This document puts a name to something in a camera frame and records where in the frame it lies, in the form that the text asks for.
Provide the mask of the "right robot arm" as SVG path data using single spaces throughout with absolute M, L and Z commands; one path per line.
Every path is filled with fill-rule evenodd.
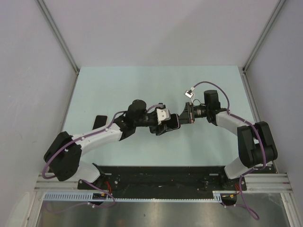
M 209 123 L 237 136 L 238 157 L 224 167 L 225 174 L 218 178 L 222 189 L 231 189 L 236 178 L 264 169 L 269 162 L 277 159 L 278 152 L 268 123 L 249 122 L 222 108 L 216 90 L 204 92 L 203 104 L 186 102 L 178 122 L 180 125 L 192 124 L 198 118 L 206 118 Z

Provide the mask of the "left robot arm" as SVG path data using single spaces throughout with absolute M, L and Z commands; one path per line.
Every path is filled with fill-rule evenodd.
M 42 177 L 48 179 L 46 171 L 50 169 L 52 178 L 60 182 L 74 177 L 99 189 L 105 183 L 104 176 L 96 165 L 83 162 L 82 156 L 108 143 L 130 137 L 138 127 L 150 127 L 154 134 L 158 134 L 159 130 L 166 130 L 172 122 L 177 123 L 178 116 L 171 114 L 164 104 L 147 108 L 143 100 L 134 100 L 126 111 L 114 114 L 111 122 L 105 126 L 79 135 L 60 132 L 45 153 Z

